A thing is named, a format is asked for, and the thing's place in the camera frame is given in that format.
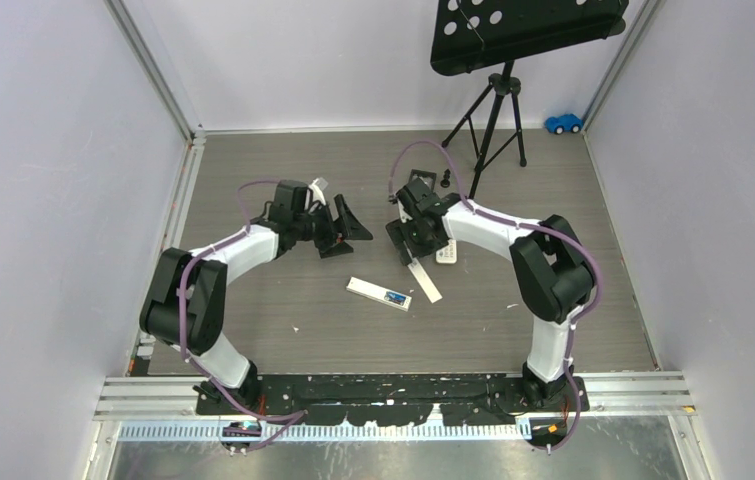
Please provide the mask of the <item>white beige remote control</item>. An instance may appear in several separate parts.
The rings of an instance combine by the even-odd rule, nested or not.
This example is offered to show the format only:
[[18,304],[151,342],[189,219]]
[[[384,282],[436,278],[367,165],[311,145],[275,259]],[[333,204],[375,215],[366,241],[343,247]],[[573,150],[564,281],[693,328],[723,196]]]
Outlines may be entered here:
[[438,249],[434,254],[437,264],[454,265],[457,263],[457,243],[454,239],[449,239],[447,244]]

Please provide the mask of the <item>white remote back cover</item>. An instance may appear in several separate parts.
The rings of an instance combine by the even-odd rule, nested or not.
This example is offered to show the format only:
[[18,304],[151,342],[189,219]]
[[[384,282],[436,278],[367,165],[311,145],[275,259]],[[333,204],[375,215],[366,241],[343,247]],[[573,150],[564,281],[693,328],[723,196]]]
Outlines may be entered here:
[[408,265],[408,269],[418,283],[421,291],[431,303],[436,303],[442,299],[440,291],[417,259],[412,260]]

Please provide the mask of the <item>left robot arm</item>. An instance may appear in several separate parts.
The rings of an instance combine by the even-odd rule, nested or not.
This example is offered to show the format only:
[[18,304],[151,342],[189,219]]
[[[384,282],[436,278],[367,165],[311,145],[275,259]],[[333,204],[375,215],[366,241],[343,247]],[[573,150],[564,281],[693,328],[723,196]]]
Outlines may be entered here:
[[140,330],[176,348],[237,414],[258,405],[261,386],[255,363],[223,331],[230,284],[300,242],[312,243],[326,259],[350,254],[352,242],[373,238],[343,195],[326,199],[324,179],[279,180],[273,186],[261,214],[235,233],[193,250],[164,250],[139,314]]

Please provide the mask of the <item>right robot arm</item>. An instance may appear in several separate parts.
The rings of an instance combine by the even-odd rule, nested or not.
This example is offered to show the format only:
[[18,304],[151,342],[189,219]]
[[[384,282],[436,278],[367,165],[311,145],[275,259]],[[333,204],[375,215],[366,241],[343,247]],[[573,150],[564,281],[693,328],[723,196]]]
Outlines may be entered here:
[[531,349],[522,366],[526,402],[549,410],[579,389],[573,376],[577,321],[597,304],[599,268],[569,222],[510,216],[458,193],[439,196],[413,179],[390,197],[399,217],[386,226],[403,264],[449,242],[469,243],[510,261],[520,298],[533,316]]

